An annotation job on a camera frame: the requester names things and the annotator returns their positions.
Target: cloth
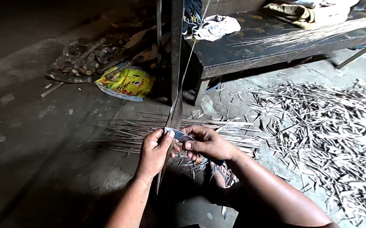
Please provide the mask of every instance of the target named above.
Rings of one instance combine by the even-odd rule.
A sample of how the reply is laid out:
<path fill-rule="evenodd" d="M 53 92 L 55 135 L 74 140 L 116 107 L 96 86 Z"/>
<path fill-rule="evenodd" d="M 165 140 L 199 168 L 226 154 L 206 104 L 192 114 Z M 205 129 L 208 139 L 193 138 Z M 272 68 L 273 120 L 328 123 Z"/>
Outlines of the cloth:
<path fill-rule="evenodd" d="M 281 0 L 284 3 L 292 5 L 301 5 L 307 8 L 318 8 L 318 7 L 328 7 L 332 5 L 342 5 L 348 8 L 356 5 L 359 0 Z"/>
<path fill-rule="evenodd" d="M 193 35 L 198 40 L 215 41 L 225 34 L 241 30 L 241 26 L 235 18 L 229 16 L 213 15 L 204 18 L 201 28 Z"/>
<path fill-rule="evenodd" d="M 201 23 L 201 9 L 203 8 L 202 0 L 185 0 L 182 34 L 193 34 L 196 32 Z"/>
<path fill-rule="evenodd" d="M 310 29 L 346 21 L 350 7 L 336 4 L 328 7 L 307 8 L 302 5 L 270 3 L 261 11 L 298 27 Z"/>

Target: hand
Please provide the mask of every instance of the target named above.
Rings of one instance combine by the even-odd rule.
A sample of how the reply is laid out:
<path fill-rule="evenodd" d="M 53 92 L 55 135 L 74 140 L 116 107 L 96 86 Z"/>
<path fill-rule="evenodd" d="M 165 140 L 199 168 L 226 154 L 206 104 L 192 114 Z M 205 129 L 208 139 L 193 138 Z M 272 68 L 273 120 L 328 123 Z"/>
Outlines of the hand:
<path fill-rule="evenodd" d="M 197 153 L 204 153 L 215 160 L 231 160 L 240 150 L 209 127 L 188 126 L 180 130 L 197 141 L 187 141 L 183 149 L 187 156 L 196 160 Z"/>
<path fill-rule="evenodd" d="M 177 140 L 174 139 L 173 131 L 167 132 L 159 143 L 159 138 L 162 135 L 163 128 L 159 128 L 145 136 L 144 141 L 142 142 L 141 154 L 135 177 L 143 179 L 146 183 L 152 182 L 152 179 L 156 174 L 162 170 L 170 144 L 172 142 L 174 144 L 177 143 Z"/>

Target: yellow plastic bag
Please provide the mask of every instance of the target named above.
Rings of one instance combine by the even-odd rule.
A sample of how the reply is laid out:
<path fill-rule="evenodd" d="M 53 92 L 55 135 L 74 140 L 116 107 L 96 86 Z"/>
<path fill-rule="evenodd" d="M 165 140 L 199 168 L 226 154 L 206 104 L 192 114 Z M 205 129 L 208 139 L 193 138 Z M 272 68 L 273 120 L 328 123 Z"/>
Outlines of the yellow plastic bag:
<path fill-rule="evenodd" d="M 143 101 L 143 98 L 152 89 L 155 77 L 148 75 L 140 67 L 130 66 L 111 79 L 105 78 L 105 75 L 115 69 L 117 69 L 116 66 L 112 67 L 95 81 L 99 89 L 110 96 L 131 101 Z"/>

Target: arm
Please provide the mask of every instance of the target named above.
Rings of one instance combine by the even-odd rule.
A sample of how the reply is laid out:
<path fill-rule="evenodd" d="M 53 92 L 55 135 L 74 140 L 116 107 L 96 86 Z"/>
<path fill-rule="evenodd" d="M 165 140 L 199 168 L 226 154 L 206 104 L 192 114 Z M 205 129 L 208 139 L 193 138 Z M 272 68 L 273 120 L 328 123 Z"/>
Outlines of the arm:
<path fill-rule="evenodd" d="M 174 132 L 168 132 L 158 144 L 162 133 L 163 129 L 157 129 L 144 138 L 133 182 L 115 209 L 107 228 L 139 227 L 153 177 L 162 169 L 167 150 L 174 140 Z"/>
<path fill-rule="evenodd" d="M 261 206 L 273 210 L 283 223 L 315 227 L 333 223 L 326 213 L 301 191 L 273 175 L 211 128 L 189 126 L 182 129 L 182 132 L 191 134 L 200 141 L 188 141 L 183 145 L 190 158 L 195 160 L 196 153 L 204 153 L 218 160 L 226 160 L 250 196 Z"/>

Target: left hand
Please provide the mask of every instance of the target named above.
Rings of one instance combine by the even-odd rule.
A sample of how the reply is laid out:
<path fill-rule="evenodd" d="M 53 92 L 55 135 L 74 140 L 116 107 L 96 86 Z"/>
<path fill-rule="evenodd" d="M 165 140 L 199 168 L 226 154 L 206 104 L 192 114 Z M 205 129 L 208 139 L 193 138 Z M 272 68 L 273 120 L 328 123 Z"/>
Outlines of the left hand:
<path fill-rule="evenodd" d="M 156 131 L 145 136 L 141 147 L 141 154 L 139 158 L 138 169 L 135 173 L 135 177 L 143 179 L 145 182 L 152 182 L 152 179 L 158 174 L 165 163 L 167 150 L 171 143 L 177 143 L 174 138 L 174 132 L 169 131 L 164 136 L 161 142 L 159 138 L 163 135 L 163 128 L 159 128 Z M 179 151 L 180 148 L 175 144 L 174 150 Z"/>

